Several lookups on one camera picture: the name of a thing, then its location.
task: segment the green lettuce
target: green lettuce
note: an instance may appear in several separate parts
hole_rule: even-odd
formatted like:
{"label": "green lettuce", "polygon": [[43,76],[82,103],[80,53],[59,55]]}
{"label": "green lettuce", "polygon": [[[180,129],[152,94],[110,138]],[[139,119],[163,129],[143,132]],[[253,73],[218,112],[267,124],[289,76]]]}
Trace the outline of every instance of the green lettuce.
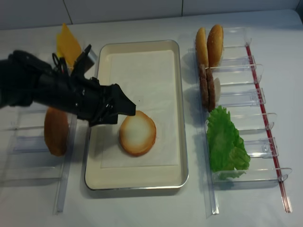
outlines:
{"label": "green lettuce", "polygon": [[[210,168],[213,172],[224,170],[247,170],[250,157],[244,147],[244,140],[231,122],[230,112],[221,106],[211,111],[208,117],[207,140],[210,154]],[[226,177],[239,177],[230,174]]]}

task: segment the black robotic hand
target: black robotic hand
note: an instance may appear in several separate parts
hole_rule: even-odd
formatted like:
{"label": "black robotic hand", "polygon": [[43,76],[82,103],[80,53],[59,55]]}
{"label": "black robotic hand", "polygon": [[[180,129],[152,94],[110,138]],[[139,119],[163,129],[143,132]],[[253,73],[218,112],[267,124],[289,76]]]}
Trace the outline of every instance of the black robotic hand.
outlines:
{"label": "black robotic hand", "polygon": [[37,102],[77,115],[89,126],[116,124],[119,114],[135,115],[136,105],[118,84],[102,86],[96,78],[86,79],[91,46],[78,57],[71,75],[64,58],[53,54],[51,65],[35,56],[14,51],[0,61],[0,108],[30,106]]}

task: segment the metal tray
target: metal tray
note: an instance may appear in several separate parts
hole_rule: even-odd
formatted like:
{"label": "metal tray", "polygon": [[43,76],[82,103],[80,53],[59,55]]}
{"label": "metal tray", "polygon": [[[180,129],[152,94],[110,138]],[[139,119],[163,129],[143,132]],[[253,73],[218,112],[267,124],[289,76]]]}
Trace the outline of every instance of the metal tray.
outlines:
{"label": "metal tray", "polygon": [[[126,96],[137,105],[136,109],[144,111],[155,121],[157,127],[155,145],[169,144],[165,135],[168,132],[174,134],[175,142],[172,144],[176,149],[172,152],[175,152],[176,162],[169,165],[167,163],[147,165],[146,160],[142,161],[145,155],[142,157],[125,155],[125,163],[129,162],[128,166],[125,166],[123,157],[118,161],[122,166],[109,165],[108,159],[104,158],[107,157],[106,153],[110,153],[113,163],[115,158],[118,159],[123,153],[117,145],[118,134],[116,131],[113,133],[113,127],[119,127],[122,123],[124,116],[119,116],[116,126],[100,125],[91,129],[85,172],[86,185],[92,190],[182,187],[188,179],[188,164],[178,44],[171,40],[108,44],[100,52],[98,79],[102,85],[118,83]],[[159,88],[163,84],[167,85],[166,89]],[[163,90],[172,94],[172,98],[159,95]],[[167,99],[169,105],[163,105],[163,99]],[[169,118],[173,123],[168,123],[170,119],[165,114],[162,117],[162,111],[166,114],[171,113]],[[111,144],[116,148],[108,152],[111,145],[107,143],[110,138],[116,138]],[[155,154],[159,151],[155,145],[149,153]],[[171,147],[167,147],[167,150],[161,148],[163,152],[160,153],[159,159],[169,149]],[[134,159],[135,162],[142,163],[132,165]]]}

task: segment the bread slice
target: bread slice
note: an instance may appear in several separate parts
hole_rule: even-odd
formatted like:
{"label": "bread slice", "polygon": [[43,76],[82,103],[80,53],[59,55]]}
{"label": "bread slice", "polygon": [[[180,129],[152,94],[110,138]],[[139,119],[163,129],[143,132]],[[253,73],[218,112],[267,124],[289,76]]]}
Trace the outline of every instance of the bread slice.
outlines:
{"label": "bread slice", "polygon": [[217,67],[223,53],[223,27],[214,25],[207,38],[209,67]]}
{"label": "bread slice", "polygon": [[208,68],[208,53],[204,27],[201,27],[196,34],[196,55],[198,58],[199,66],[204,65],[205,68]]}
{"label": "bread slice", "polygon": [[208,97],[209,97],[208,112],[211,112],[216,107],[216,93],[214,89],[214,78],[213,78],[212,70],[210,68],[206,69],[206,80],[207,80]]}
{"label": "bread slice", "polygon": [[204,65],[201,65],[199,69],[199,82],[200,82],[200,90],[201,90],[201,98],[202,98],[202,106],[208,109],[209,101],[208,101],[208,87],[206,80],[206,71]]}
{"label": "bread slice", "polygon": [[44,140],[52,155],[65,154],[68,130],[66,113],[52,107],[48,108],[44,121]]}
{"label": "bread slice", "polygon": [[133,156],[146,154],[156,141],[156,125],[141,111],[135,116],[127,116],[121,124],[119,133],[123,149]]}

